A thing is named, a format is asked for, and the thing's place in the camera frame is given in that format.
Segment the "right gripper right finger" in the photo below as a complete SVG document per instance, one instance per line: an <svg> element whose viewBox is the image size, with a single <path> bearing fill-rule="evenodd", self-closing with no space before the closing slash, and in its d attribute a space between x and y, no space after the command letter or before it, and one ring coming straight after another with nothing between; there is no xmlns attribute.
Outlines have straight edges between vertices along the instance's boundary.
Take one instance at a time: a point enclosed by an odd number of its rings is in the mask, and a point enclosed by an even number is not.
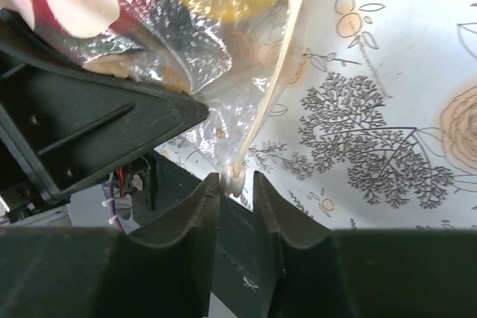
<svg viewBox="0 0 477 318"><path fill-rule="evenodd" d="M253 219L263 317L312 317L327 309L321 267L330 231L287 201L261 172L253 175Z"/></svg>

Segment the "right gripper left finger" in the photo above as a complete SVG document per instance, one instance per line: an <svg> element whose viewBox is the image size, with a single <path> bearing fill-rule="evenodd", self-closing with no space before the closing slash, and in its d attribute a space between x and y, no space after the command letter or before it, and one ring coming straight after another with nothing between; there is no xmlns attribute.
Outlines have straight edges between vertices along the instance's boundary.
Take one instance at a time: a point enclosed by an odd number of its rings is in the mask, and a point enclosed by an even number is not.
<svg viewBox="0 0 477 318"><path fill-rule="evenodd" d="M186 199L131 234L131 317L208 315L219 211L218 175L209 174Z"/></svg>

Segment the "clear dotted zip bag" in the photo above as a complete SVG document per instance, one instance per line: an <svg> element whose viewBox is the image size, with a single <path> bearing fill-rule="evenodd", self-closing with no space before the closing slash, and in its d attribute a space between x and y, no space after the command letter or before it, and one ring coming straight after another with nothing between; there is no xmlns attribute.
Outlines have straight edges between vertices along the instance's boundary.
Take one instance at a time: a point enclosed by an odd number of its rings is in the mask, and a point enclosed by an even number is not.
<svg viewBox="0 0 477 318"><path fill-rule="evenodd" d="M155 0L132 33L77 39L50 28L32 31L86 71L159 83L204 104L207 118L186 138L219 172L224 193L237 197L246 152L297 70L307 1L279 0L258 16L225 23L192 13L180 0Z"/></svg>

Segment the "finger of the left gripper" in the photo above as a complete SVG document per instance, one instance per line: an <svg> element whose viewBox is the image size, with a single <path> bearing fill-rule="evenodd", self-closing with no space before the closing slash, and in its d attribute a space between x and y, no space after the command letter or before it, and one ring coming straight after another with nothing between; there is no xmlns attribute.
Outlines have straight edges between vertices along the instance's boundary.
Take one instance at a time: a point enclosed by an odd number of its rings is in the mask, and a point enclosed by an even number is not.
<svg viewBox="0 0 477 318"><path fill-rule="evenodd" d="M96 74L1 11L1 188L54 202L204 121L159 83Z"/></svg>

